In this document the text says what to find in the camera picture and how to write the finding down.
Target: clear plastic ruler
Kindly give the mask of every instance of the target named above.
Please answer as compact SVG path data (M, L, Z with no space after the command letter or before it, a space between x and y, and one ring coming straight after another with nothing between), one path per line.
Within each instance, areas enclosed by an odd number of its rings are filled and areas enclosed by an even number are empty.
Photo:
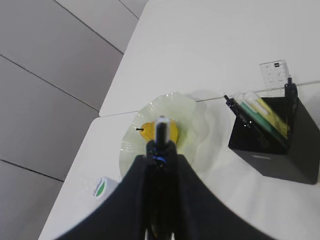
M284 87L289 77L286 60L262 63L260 64L260 70L269 95L272 97L284 96Z

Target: wavy glass plate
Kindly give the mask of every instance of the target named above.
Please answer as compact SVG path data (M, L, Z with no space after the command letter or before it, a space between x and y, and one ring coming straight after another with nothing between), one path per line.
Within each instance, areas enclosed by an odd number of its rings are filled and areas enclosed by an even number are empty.
M141 109L122 139L119 157L121 177L126 175L137 155L146 153L147 142L136 128L140 128L144 123L155 121L159 116L166 116L176 121L177 152L183 154L192 164L197 149L197 142L194 141L197 133L191 123L195 109L196 102L193 99L177 92L161 95Z

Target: black pen holder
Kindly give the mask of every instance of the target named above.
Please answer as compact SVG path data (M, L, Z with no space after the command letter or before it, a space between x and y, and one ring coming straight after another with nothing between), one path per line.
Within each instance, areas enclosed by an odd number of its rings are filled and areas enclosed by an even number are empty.
M320 161L320 130L302 102L298 99L295 113L287 117L285 97L264 97L263 100L284 122L290 123L288 147L283 147L270 133L257 126L270 143L261 148L257 140L235 119L229 148L266 177L304 184L316 184Z

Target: white table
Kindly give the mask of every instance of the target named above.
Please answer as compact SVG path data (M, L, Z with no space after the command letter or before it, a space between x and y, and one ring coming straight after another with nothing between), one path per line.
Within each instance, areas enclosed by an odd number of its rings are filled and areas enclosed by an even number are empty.
M286 59L294 82L320 80L316 0L150 0L99 115L178 91L195 100L266 89L259 64Z
M320 83L298 90L320 126ZM196 111L198 132L203 139L192 167L211 191L244 220L279 240L317 239L320 183L307 185L264 177L228 149L235 116L223 99L198 102ZM97 208L100 202L92 198L92 192L100 177L121 180L121 140L135 115L136 112L125 113L93 121L40 240L59 236Z

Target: yellow pear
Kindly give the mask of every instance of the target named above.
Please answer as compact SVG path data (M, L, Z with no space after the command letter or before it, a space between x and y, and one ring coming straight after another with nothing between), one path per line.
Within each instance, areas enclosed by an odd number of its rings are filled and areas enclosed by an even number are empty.
M136 128L136 130L140 131L141 136L146 142L155 139L155 122L146 122L141 128ZM178 128L175 120L170 119L170 140L175 144L178 139Z

